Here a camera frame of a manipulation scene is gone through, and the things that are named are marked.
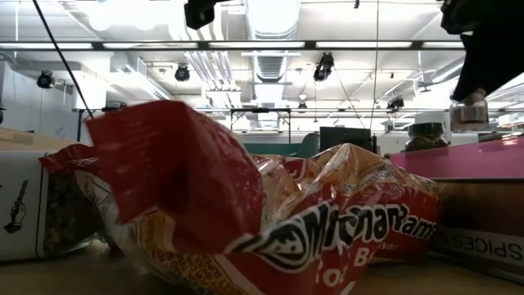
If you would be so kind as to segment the small clear spice jar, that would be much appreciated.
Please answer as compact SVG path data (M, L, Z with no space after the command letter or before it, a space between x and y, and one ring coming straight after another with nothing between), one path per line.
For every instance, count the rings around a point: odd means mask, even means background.
M449 117L453 132L480 131L488 126L489 110L485 96L486 91L479 88L462 101L451 103Z

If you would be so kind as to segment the black overhead light bar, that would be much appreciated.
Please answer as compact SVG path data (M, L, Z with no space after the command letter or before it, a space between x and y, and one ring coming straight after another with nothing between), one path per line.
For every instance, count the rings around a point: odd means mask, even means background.
M459 51L459 41L317 41L317 40L222 40L222 41L143 41L102 42L0 42L0 51L47 52L134 51Z

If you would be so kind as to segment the red yellow ramen packet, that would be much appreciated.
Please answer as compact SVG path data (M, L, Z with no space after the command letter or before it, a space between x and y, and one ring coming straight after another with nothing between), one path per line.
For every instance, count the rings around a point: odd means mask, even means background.
M370 263L427 253L439 189L344 143L254 155L181 102L112 111L92 144L42 158L71 175L118 247L203 295L348 295Z

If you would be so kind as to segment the black monitor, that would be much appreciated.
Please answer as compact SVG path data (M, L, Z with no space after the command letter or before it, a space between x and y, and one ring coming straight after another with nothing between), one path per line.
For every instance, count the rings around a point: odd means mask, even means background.
M336 145L351 143L377 153L377 137L372 135L370 129L321 126L319 136L321 152Z

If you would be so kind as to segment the spice jar with white lid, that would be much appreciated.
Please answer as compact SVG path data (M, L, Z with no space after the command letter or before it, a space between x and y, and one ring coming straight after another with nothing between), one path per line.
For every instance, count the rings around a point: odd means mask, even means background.
M0 152L0 262L60 256L103 230L70 171L51 173L44 152Z

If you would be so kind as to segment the black metal post frame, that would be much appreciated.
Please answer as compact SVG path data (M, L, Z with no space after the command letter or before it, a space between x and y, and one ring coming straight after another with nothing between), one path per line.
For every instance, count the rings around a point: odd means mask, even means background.
M93 114L99 114L99 113L105 113L110 111L118 111L119 109L127 107L128 104L126 102L121 101L107 101L106 105L102 108L95 108L91 109L90 111ZM72 111L77 114L77 134L76 134L76 140L78 142L82 141L83 136L83 127L84 122L89 118L88 110L87 109L80 109L80 108L73 108Z

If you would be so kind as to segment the spice jar with green lid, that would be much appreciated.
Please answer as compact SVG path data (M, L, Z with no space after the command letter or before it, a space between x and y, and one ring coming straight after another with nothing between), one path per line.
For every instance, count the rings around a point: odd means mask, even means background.
M415 152L447 147L448 142L443 137L443 133L443 125L440 122L410 125L408 127L409 141L405 144L405 151Z

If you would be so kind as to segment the silver ventilation duct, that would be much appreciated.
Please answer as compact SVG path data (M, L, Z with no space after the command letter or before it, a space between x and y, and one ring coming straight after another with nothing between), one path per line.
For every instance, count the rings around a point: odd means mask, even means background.
M300 17L301 0L244 0L249 38L293 40Z

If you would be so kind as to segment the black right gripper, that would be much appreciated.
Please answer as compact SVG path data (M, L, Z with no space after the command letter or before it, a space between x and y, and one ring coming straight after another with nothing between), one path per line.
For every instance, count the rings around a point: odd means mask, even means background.
M448 34L463 34L492 22L508 20L524 12L524 0L440 0L440 26ZM451 99L471 101L487 97L524 73L524 53L517 45L496 45L487 37L460 36L466 51L458 83Z

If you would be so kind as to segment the white cylindrical appliance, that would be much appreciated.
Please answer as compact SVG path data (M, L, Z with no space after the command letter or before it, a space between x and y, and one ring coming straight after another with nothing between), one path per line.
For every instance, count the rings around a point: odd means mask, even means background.
M440 122L444 127L449 125L449 113L445 111L419 112L415 115L415 123L436 123Z

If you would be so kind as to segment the green plastic bin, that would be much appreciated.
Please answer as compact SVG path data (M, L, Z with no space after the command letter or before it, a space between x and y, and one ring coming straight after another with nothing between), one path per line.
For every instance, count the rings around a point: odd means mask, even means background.
M320 144L320 136L316 133L240 134L239 139L252 154L298 158L314 156Z

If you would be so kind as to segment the green spice tin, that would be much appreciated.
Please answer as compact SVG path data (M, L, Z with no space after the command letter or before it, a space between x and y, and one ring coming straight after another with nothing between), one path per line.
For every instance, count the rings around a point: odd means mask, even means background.
M429 255L524 285L524 179L438 179Z

